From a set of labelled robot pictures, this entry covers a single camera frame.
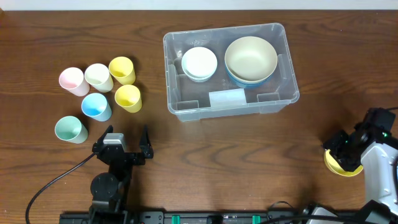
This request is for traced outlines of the white small bowl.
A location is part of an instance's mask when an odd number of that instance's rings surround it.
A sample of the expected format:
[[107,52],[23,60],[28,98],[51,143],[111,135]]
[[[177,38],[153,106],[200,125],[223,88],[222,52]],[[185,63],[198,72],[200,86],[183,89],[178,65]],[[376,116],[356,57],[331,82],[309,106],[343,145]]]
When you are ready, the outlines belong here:
[[218,61],[216,55],[208,48],[194,47],[182,57],[183,67],[193,70],[194,68],[212,68],[217,69]]

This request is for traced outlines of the yellow small bowl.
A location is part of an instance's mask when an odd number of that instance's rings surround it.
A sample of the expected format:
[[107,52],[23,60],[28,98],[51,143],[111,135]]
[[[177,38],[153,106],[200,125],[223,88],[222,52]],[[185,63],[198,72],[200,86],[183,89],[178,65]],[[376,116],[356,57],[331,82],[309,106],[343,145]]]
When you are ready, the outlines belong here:
[[355,171],[345,171],[339,163],[330,155],[330,150],[326,150],[324,153],[324,162],[326,167],[334,174],[338,174],[344,177],[354,177],[363,171],[363,166],[359,166]]

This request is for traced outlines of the dark blue bowl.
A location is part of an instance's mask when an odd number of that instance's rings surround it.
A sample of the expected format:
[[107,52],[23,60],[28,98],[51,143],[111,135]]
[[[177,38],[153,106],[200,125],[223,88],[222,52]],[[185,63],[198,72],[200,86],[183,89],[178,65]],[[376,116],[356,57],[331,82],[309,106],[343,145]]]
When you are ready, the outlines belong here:
[[264,81],[261,81],[258,83],[244,83],[244,82],[237,80],[236,77],[234,77],[232,75],[232,73],[229,72],[228,70],[226,70],[226,73],[228,74],[229,79],[240,88],[257,88],[257,87],[265,84],[272,78],[272,75],[271,75],[270,77],[266,78]]
[[[227,67],[225,67],[225,70],[228,70],[229,72],[231,72]],[[231,72],[232,73],[232,72]],[[232,75],[233,75],[233,73],[232,73]],[[273,73],[271,74],[272,76],[273,76]],[[233,75],[234,77],[236,77],[235,75]],[[270,76],[268,76],[268,77],[270,77]],[[267,78],[268,78],[267,77]],[[236,77],[236,79],[237,80],[239,80],[237,77]],[[265,78],[266,79],[266,78]],[[264,79],[264,80],[265,80]],[[261,80],[261,81],[264,81],[264,80]],[[241,80],[239,80],[239,81],[241,81]],[[258,82],[261,82],[261,81],[255,81],[254,83],[258,83]],[[249,83],[248,81],[241,81],[241,82],[244,82],[244,83]]]

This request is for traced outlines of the light grey small bowl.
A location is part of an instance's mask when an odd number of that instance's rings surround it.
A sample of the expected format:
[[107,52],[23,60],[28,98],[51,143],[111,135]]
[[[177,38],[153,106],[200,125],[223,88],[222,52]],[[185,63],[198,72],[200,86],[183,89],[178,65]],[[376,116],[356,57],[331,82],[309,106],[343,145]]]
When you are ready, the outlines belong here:
[[183,72],[186,76],[194,82],[206,82],[208,81],[216,72],[216,69],[212,68],[194,68],[189,70],[183,67]]

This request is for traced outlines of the clear plastic storage bin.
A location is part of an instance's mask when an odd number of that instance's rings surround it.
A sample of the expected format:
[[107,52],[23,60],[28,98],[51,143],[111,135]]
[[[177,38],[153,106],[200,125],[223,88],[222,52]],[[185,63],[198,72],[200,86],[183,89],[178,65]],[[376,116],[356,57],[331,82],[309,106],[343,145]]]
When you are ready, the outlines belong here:
[[[230,79],[224,64],[228,46],[238,38],[256,36],[276,50],[275,72],[257,87],[243,88]],[[164,35],[167,106],[180,121],[253,113],[276,113],[299,100],[285,28],[279,23],[169,32]],[[205,82],[194,82],[183,72],[183,54],[194,47],[210,49],[218,67]]]

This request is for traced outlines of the large beige bowl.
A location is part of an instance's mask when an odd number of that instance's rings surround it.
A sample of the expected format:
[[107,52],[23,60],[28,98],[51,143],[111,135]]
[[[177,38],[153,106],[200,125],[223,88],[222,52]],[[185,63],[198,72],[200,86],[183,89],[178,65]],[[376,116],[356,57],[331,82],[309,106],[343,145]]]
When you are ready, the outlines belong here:
[[278,56],[268,41],[260,37],[246,36],[236,39],[228,46],[224,63],[239,80],[254,83],[274,73]]

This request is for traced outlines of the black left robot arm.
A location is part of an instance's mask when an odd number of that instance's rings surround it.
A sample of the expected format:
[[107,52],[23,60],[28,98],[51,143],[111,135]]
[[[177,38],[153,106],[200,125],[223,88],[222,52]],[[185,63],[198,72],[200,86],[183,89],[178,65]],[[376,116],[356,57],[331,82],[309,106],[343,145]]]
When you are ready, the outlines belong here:
[[114,133],[108,126],[93,144],[92,152],[109,166],[107,172],[97,175],[91,182],[93,196],[89,223],[137,223],[139,215],[127,210],[127,196],[134,166],[143,166],[154,157],[147,126],[139,141],[139,152],[127,152],[124,134]]

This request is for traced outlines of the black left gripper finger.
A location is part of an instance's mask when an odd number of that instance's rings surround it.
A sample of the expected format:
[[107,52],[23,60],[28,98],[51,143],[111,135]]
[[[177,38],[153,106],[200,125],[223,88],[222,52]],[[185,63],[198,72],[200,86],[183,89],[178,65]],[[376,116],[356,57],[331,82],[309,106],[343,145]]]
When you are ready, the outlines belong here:
[[154,150],[150,143],[147,125],[144,126],[142,136],[139,141],[139,148],[145,159],[152,159],[154,157]]
[[113,133],[113,126],[109,125],[106,128],[106,131],[99,137],[99,139],[94,143],[94,146],[102,146],[103,141],[108,133]]

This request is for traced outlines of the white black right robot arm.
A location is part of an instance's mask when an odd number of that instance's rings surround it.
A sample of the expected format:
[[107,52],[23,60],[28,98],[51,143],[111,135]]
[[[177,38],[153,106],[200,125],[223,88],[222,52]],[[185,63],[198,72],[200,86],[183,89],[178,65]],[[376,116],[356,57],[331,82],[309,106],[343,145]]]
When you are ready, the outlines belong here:
[[339,175],[364,172],[366,204],[341,216],[321,206],[309,214],[333,220],[306,219],[305,223],[397,223],[397,138],[391,134],[396,115],[392,108],[370,108],[362,122],[347,134],[338,131],[322,144],[324,161]]

